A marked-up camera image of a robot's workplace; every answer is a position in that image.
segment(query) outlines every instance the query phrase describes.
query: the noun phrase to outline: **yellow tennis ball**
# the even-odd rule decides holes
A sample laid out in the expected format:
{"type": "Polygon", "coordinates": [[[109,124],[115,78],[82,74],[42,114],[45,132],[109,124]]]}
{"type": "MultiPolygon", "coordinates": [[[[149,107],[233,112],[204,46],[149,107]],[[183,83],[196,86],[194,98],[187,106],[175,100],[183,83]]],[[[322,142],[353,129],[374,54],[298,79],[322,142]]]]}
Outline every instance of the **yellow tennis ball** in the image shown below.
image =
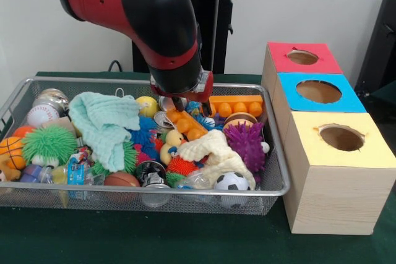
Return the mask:
{"type": "Polygon", "coordinates": [[[136,99],[136,102],[141,106],[139,114],[145,117],[154,117],[160,111],[157,101],[149,96],[142,96],[136,99]]]}

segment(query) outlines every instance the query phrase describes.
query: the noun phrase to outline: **metal mesh basket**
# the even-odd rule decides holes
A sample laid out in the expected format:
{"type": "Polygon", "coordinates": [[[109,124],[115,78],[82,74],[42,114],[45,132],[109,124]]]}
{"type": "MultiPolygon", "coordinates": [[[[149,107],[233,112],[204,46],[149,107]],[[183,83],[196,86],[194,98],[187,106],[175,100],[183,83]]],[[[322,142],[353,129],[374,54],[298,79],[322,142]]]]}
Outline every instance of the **metal mesh basket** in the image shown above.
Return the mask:
{"type": "MultiPolygon", "coordinates": [[[[146,81],[34,77],[24,80],[0,109],[1,137],[8,137],[26,123],[35,98],[47,88],[62,90],[69,99],[82,92],[114,95],[122,88],[135,98],[155,97],[146,81]]],[[[0,183],[0,206],[70,208],[83,210],[134,210],[185,213],[232,213],[266,215],[277,197],[290,187],[285,158],[269,94],[258,85],[217,83],[214,95],[262,95],[265,113],[265,141],[272,148],[265,163],[262,182],[255,191],[147,189],[133,187],[0,183]]]]}

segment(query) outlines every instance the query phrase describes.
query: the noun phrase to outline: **white wall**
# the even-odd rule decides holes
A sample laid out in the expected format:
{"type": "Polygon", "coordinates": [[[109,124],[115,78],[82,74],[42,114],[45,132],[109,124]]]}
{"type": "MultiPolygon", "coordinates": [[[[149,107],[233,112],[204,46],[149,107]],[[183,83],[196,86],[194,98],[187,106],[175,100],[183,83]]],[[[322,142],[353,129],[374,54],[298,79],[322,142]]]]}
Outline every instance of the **white wall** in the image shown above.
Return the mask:
{"type": "MultiPolygon", "coordinates": [[[[381,0],[233,2],[226,73],[261,74],[268,41],[325,42],[355,83],[381,0]]],[[[128,38],[75,21],[59,0],[0,0],[0,104],[39,70],[103,71],[112,59],[131,70],[128,38]]]]}

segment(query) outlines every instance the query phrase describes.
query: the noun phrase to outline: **orange egg carton toy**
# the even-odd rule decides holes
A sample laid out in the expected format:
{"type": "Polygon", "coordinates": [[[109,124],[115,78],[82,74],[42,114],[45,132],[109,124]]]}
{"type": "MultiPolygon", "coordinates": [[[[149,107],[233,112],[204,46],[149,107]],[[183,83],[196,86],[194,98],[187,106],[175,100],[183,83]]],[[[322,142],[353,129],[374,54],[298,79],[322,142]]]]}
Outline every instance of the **orange egg carton toy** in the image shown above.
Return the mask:
{"type": "Polygon", "coordinates": [[[199,124],[186,111],[180,112],[175,109],[171,109],[166,112],[166,116],[176,126],[176,129],[180,133],[187,136],[187,139],[190,142],[208,133],[208,130],[199,124]]]}
{"type": "Polygon", "coordinates": [[[261,116],[263,100],[260,95],[211,96],[209,98],[212,114],[229,117],[234,113],[249,113],[254,117],[261,116]]]}

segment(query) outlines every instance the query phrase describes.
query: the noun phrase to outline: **purple spiky ball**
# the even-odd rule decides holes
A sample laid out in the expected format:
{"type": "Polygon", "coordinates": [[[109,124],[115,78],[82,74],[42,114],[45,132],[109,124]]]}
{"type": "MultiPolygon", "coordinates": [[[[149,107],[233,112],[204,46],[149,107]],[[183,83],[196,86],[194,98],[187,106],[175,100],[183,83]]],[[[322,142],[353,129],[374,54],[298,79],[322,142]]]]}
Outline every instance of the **purple spiky ball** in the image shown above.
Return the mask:
{"type": "Polygon", "coordinates": [[[265,164],[265,153],[261,146],[263,126],[263,123],[255,123],[250,127],[238,124],[224,129],[228,145],[241,156],[256,182],[261,182],[259,172],[265,164]]]}

